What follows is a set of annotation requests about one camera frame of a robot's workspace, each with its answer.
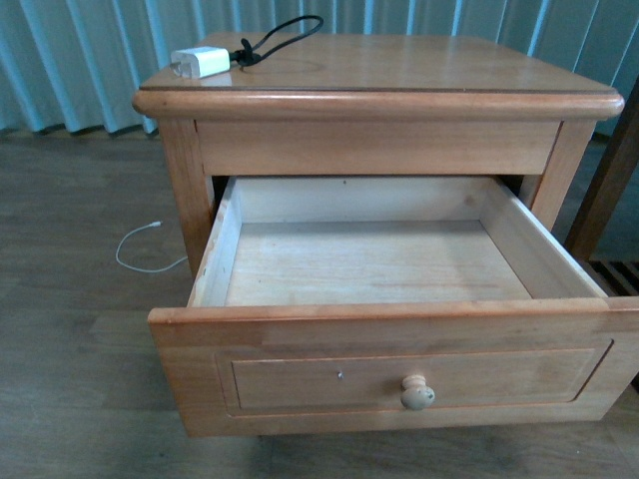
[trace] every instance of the white cable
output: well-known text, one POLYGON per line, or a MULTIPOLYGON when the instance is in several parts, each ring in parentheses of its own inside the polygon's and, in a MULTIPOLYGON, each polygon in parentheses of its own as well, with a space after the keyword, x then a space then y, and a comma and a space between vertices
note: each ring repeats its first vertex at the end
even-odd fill
POLYGON ((118 244, 118 248, 116 249, 116 261, 118 262, 118 264, 123 266, 123 267, 126 267, 128 269, 132 269, 133 271, 137 271, 137 272, 156 273, 156 272, 168 271, 172 267, 175 267, 178 264, 180 264, 182 261, 185 261, 187 259, 186 256, 181 257, 177 261, 172 262, 171 264, 169 264, 166 267, 161 267, 160 269, 144 269, 142 267, 135 267, 135 266, 131 266, 130 264, 126 264, 125 262, 123 262, 120 259, 120 249, 122 248, 122 245, 124 244, 124 241, 126 241, 129 237, 131 237, 135 233, 141 232, 142 230, 145 230, 147 228, 157 228, 157 227, 160 227, 161 225, 162 225, 162 222, 152 222, 152 223, 149 223, 148 225, 145 225, 145 226, 139 227, 139 228, 135 228, 134 230, 126 233, 124 235, 124 237, 122 238, 122 240, 120 241, 120 244, 118 244))

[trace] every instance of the power adapter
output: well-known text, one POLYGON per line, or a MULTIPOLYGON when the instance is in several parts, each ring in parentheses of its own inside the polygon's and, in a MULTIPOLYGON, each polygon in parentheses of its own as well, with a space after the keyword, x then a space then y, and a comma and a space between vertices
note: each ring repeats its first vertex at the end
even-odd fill
POLYGON ((204 78, 231 68, 229 51, 217 47, 197 47, 171 53, 171 68, 185 78, 204 78))
POLYGON ((244 49, 236 50, 233 53, 219 47, 196 47, 185 50, 175 50, 171 53, 171 68, 175 74, 180 77, 199 79, 230 70, 231 62, 238 62, 238 64, 243 67, 251 67, 253 65, 257 65, 263 60, 266 60, 285 46, 298 42, 299 40, 316 33, 320 30, 322 25, 322 17, 318 15, 303 15, 301 17, 294 18, 293 20, 289 20, 282 25, 278 25, 276 28, 267 33, 267 35, 265 35, 265 37, 256 45, 251 45, 249 40, 243 38, 241 43, 244 49), (263 55, 255 52, 255 50, 264 45, 264 43, 269 40, 274 33, 285 27, 293 25, 294 23, 303 22, 305 20, 316 20, 318 23, 309 31, 280 43, 263 55))

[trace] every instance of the black cable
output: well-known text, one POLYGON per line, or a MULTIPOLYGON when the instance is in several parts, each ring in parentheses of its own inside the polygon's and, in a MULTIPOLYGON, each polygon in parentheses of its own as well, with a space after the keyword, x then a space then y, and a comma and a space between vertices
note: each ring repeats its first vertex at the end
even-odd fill
POLYGON ((241 42, 242 42, 242 46, 244 47, 244 50, 236 50, 235 52, 230 54, 231 61, 232 62, 236 61, 238 62, 238 64, 242 65, 243 67, 251 67, 252 65, 257 65, 258 63, 269 58, 278 50, 283 49, 284 47, 290 45, 291 43, 298 42, 299 40, 303 40, 304 38, 309 37, 313 33, 317 33, 322 26, 323 26, 323 18, 320 15, 303 15, 301 17, 294 18, 293 20, 289 20, 288 22, 285 22, 282 25, 278 25, 276 28, 271 30, 255 46, 251 45, 251 43, 249 43, 249 40, 247 40, 246 38, 243 38, 241 42), (294 23, 303 22, 305 20, 317 20, 318 24, 312 27, 307 32, 300 33, 296 37, 293 37, 287 40, 286 42, 282 42, 281 44, 276 45, 264 55, 255 53, 255 51, 259 49, 261 46, 263 46, 267 42, 267 40, 271 38, 271 36, 274 33, 290 25, 293 25, 294 23))

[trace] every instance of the table leg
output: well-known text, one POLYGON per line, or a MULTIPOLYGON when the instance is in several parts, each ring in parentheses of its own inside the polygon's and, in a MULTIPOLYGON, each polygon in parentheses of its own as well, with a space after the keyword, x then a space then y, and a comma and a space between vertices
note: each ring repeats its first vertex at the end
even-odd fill
POLYGON ((195 122, 160 120, 158 126, 180 214, 189 266, 195 277, 213 226, 213 184, 211 177, 204 173, 195 122))
POLYGON ((547 229, 557 219, 595 128, 590 120, 562 122, 543 175, 524 177, 520 197, 547 229))

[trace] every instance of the vertical blind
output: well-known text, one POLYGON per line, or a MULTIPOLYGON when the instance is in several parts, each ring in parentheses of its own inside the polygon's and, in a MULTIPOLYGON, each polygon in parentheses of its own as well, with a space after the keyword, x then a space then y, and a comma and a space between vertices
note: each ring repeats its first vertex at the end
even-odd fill
POLYGON ((637 0, 1 0, 0 129, 152 132, 131 97, 172 50, 308 13, 326 33, 483 37, 623 95, 639 74, 637 0))

